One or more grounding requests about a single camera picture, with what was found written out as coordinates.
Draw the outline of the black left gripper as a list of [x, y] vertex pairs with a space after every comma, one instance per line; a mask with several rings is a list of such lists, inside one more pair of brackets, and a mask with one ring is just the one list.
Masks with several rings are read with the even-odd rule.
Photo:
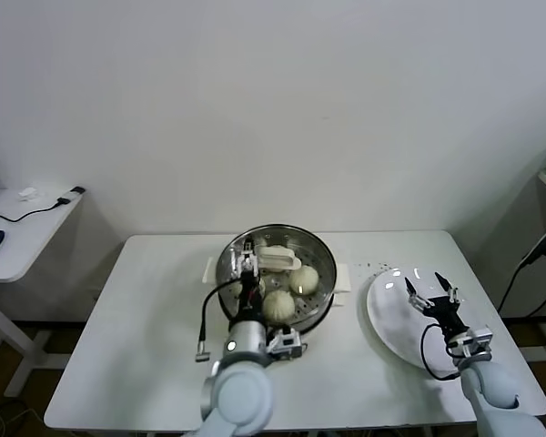
[[235, 251], [232, 256], [232, 277], [241, 277], [242, 290], [238, 297], [237, 321], [264, 322], [263, 298], [259, 286], [258, 256], [255, 241], [252, 237], [245, 238], [244, 250]]

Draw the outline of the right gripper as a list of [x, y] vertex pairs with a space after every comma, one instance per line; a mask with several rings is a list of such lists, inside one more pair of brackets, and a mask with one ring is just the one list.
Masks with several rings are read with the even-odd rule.
[[444, 338], [454, 338], [468, 330], [458, 314], [460, 307], [458, 288], [438, 272], [435, 272], [435, 277], [443, 294], [430, 300], [422, 298], [411, 281], [405, 278], [409, 304], [419, 312], [426, 310], [426, 316], [440, 325]]

